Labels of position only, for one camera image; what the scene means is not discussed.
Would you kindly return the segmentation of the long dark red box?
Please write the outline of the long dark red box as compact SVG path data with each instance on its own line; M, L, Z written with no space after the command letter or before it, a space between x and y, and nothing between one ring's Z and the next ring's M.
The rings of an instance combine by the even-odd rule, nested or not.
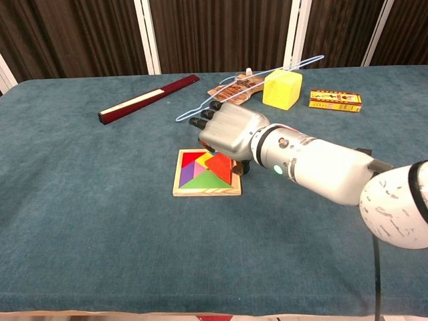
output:
M123 101L98 113L98 119L102 124L110 124L122 117L125 117L173 92L181 90L195 82L199 81L196 75L190 75L166 86L151 90L147 93L133 97L129 100Z

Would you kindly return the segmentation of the yellow red printed box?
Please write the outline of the yellow red printed box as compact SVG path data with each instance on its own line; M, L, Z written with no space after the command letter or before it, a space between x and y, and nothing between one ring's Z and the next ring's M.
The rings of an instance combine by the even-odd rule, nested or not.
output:
M359 113L362 108L360 94L329 90L311 90L310 108Z

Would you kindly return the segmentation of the wooden tangram tray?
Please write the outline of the wooden tangram tray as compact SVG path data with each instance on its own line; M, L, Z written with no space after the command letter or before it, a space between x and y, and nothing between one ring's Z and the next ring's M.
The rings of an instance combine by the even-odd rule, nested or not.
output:
M181 173L181 163L184 152L209 152L206 149L181 149L177 157L177 165L175 171L175 180L173 185L173 195L176 197L212 197L212 196L239 196L241 194L241 181L240 176L235 174L232 169L237 164L236 161L233 161L232 164L232 182L231 188L224 189L182 189L179 188L179 179ZM218 152L209 152L213 156L218 154Z

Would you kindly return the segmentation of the brown pleated curtain panel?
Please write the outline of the brown pleated curtain panel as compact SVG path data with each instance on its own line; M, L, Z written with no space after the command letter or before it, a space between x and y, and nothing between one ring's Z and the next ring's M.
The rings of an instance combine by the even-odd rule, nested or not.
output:
M306 69L359 67L384 0L312 0L302 59Z
M428 0L395 0L370 64L428 65Z
M148 72L133 0L0 0L0 54L17 82Z
M164 74L282 65L292 0L149 0Z

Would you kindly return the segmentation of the teal table cloth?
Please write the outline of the teal table cloth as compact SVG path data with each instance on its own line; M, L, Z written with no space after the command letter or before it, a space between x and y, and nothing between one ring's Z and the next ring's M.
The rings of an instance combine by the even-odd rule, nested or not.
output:
M176 74L28 80L0 97L0 312L367 315L372 236L256 164L238 197L174 197L178 152L224 73L112 124L99 111Z

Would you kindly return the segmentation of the yellow cube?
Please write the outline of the yellow cube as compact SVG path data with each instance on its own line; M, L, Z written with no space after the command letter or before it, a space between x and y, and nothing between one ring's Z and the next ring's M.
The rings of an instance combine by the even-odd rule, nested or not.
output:
M276 70L265 77L262 102L268 106L289 110L299 99L302 74Z

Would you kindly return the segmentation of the orange triangle puzzle piece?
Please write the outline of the orange triangle puzzle piece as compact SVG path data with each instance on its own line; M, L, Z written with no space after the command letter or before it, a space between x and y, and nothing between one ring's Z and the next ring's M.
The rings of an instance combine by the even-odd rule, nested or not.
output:
M232 182L232 164L233 161L229 157L220 153L205 161L207 168L229 185Z

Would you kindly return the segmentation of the yellow tangram piece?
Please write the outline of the yellow tangram piece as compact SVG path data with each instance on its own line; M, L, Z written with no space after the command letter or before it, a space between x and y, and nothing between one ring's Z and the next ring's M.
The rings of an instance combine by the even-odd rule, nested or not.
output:
M213 155L209 152L205 152L200 157L196 158L195 162L207 169L208 166L205 163L211 158L213 158Z

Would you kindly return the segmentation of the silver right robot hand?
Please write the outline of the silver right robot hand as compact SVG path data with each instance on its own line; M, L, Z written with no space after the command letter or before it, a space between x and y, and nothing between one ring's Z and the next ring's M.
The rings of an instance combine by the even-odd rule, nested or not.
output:
M241 105L212 101L200 117L190 118L189 124L201 130L198 137L200 144L235 161L232 171L245 175L253 160L252 137L270 122L263 114Z

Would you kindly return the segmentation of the red triangle tangram piece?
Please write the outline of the red triangle tangram piece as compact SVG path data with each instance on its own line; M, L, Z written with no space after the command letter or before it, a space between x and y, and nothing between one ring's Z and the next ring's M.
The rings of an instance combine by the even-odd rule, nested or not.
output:
M184 152L182 157L182 163L181 167L184 168L188 164L192 163L196 159L198 159L200 156L203 156L205 152Z

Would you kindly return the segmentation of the white metal stand leg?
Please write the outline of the white metal stand leg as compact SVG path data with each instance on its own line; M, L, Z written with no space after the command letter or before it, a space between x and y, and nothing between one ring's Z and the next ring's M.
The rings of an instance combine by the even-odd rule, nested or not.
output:
M149 0L134 0L144 57L149 75L160 75L161 63L158 56L156 35Z
M18 85L18 82L10 70L7 62L0 54L0 93L5 94Z
M389 17L389 14L391 12L391 9L394 5L395 0L384 0L383 5L381 7L381 10L379 12L379 16L377 18L377 22L375 24L375 27L373 29L370 41L368 43L367 49L365 51L364 57L361 62L361 67L367 67L370 66L370 63L372 61L372 57L375 54L377 45L379 43L379 39L381 38L382 32L385 28L387 19Z
M302 58L312 0L292 0L283 67L298 63Z

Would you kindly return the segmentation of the green triangle tangram piece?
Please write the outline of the green triangle tangram piece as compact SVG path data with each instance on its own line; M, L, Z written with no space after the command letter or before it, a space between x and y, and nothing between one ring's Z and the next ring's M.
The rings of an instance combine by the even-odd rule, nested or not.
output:
M185 183L182 189L224 189L231 188L230 184L220 179L211 171L204 171L199 176Z

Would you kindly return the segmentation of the purple parallelogram tangram piece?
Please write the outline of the purple parallelogram tangram piece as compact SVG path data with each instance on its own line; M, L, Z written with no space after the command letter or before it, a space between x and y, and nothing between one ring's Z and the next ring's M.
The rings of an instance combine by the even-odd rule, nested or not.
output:
M182 188L194 177L195 171L195 162L189 163L187 166L181 169L180 179L179 179L179 188Z

